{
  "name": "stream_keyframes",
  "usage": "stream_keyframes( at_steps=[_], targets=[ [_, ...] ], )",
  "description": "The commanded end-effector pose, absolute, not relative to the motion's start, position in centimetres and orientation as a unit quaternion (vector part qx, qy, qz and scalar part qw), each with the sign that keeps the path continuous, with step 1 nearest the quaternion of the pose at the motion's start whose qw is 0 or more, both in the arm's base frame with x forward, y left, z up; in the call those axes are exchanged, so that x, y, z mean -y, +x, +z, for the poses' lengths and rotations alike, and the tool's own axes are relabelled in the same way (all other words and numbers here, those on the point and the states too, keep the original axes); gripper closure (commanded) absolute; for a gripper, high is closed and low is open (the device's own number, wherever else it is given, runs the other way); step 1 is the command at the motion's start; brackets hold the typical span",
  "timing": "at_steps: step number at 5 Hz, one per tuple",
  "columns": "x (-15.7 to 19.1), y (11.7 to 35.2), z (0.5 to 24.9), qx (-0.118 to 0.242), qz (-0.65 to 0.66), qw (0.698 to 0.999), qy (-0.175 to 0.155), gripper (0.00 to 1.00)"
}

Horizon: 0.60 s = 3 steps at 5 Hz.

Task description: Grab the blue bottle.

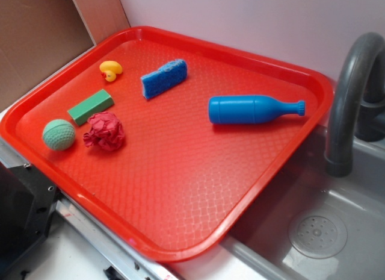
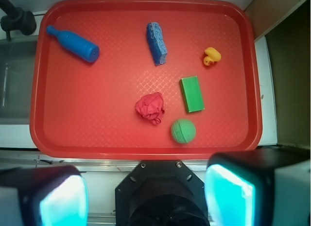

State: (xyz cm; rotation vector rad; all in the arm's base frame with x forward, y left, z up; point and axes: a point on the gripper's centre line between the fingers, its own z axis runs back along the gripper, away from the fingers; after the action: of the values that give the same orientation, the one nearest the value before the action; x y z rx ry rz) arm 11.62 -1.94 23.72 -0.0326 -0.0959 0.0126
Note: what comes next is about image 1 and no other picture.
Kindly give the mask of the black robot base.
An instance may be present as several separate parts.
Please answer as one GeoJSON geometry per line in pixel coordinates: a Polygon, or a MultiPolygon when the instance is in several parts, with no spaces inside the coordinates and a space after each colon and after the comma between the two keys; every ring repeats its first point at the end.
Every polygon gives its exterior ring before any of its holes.
{"type": "Polygon", "coordinates": [[[34,166],[1,165],[1,274],[48,237],[57,186],[34,166]]]}

